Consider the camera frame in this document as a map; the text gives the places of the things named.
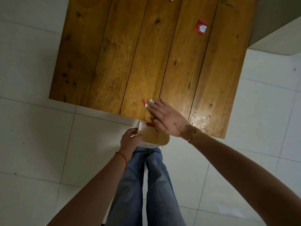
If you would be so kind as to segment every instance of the wooden tabletop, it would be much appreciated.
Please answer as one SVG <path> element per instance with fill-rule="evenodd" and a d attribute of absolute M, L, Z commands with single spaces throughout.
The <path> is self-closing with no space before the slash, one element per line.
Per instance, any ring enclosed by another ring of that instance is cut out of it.
<path fill-rule="evenodd" d="M 69 0 L 49 98 L 145 121 L 141 100 L 164 99 L 224 138 L 254 9 L 255 0 Z"/>

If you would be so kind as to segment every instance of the leg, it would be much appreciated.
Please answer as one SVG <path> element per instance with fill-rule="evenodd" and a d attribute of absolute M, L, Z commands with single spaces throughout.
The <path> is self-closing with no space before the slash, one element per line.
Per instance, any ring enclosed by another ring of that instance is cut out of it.
<path fill-rule="evenodd" d="M 147 149 L 137 147 L 113 199 L 106 226 L 142 225 L 142 186 Z"/>
<path fill-rule="evenodd" d="M 159 148 L 146 159 L 148 167 L 147 218 L 148 225 L 186 225 L 179 209 L 169 174 Z"/>

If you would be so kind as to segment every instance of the right hand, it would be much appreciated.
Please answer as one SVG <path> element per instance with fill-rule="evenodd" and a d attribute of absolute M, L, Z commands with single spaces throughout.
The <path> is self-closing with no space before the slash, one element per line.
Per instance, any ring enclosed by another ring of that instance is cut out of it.
<path fill-rule="evenodd" d="M 154 123 L 168 135 L 181 137 L 185 126 L 190 125 L 178 111 L 162 100 L 149 101 L 147 109 L 156 116 Z"/>

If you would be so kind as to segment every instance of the left hand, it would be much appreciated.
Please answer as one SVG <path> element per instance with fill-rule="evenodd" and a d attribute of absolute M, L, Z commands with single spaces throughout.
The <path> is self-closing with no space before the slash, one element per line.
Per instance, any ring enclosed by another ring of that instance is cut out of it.
<path fill-rule="evenodd" d="M 138 143 L 143 139 L 142 135 L 134 136 L 138 131 L 138 128 L 130 128 L 123 134 L 120 140 L 120 150 L 126 159 L 129 161 L 132 158 L 132 154 L 136 149 Z"/>

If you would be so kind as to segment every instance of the red and white object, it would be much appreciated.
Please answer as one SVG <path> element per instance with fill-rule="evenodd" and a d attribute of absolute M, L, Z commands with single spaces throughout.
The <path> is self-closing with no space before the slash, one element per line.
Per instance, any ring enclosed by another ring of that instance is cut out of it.
<path fill-rule="evenodd" d="M 201 35 L 204 35 L 204 33 L 207 29 L 207 25 L 208 25 L 207 20 L 199 19 L 198 22 L 197 22 L 197 25 L 194 28 L 194 31 L 201 34 Z"/>

